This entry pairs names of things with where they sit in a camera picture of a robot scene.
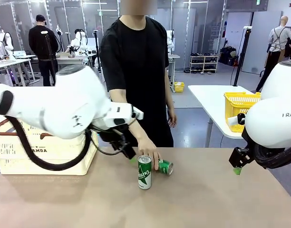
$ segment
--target fluorescent light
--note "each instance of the fluorescent light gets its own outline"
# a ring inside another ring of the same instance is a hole
[[[97,11],[117,11],[116,9],[97,9]]]
[[[102,2],[102,3],[99,3],[99,2],[84,2],[83,4],[107,4],[106,2]]]
[[[191,1],[190,3],[207,3],[208,1]]]

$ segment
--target black jacket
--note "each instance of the black jacket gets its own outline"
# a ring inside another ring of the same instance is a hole
[[[52,54],[55,56],[58,51],[58,42],[54,32],[42,25],[36,25],[29,30],[29,46],[38,56],[38,59],[49,59],[49,51],[42,31],[47,31],[51,46]]]

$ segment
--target beer can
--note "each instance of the beer can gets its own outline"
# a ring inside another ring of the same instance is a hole
[[[152,159],[150,156],[141,155],[138,158],[138,185],[141,189],[151,187]]]
[[[172,172],[173,172],[173,163],[172,162],[159,159],[158,165],[159,165],[158,171],[160,171],[161,173],[164,173],[168,176],[170,176],[172,174]]]

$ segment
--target yellow bin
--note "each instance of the yellow bin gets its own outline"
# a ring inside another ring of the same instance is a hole
[[[246,94],[243,93],[225,93],[226,109],[225,118],[228,124],[228,118],[237,116],[238,113],[246,114],[248,110],[261,99],[261,93]],[[229,128],[233,132],[243,132],[244,125],[232,125],[228,124]]]
[[[184,91],[184,83],[183,82],[174,82],[174,90],[175,90],[175,92],[183,92]]]

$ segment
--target brown table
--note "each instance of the brown table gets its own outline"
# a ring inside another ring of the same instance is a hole
[[[0,175],[0,228],[291,228],[291,197],[232,149],[159,149],[174,162],[141,190],[137,166],[97,153],[86,176]]]

